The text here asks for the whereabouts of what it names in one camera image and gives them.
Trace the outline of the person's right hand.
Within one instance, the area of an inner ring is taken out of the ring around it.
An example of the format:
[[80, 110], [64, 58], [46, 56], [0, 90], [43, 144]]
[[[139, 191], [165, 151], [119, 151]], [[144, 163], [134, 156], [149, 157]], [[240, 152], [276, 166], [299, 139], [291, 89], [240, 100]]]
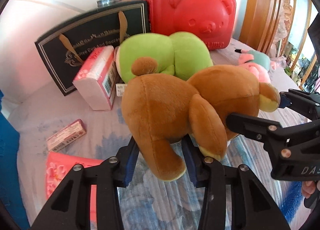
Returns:
[[314, 181], [305, 181], [302, 183], [302, 195], [308, 199], [316, 190], [317, 184]]

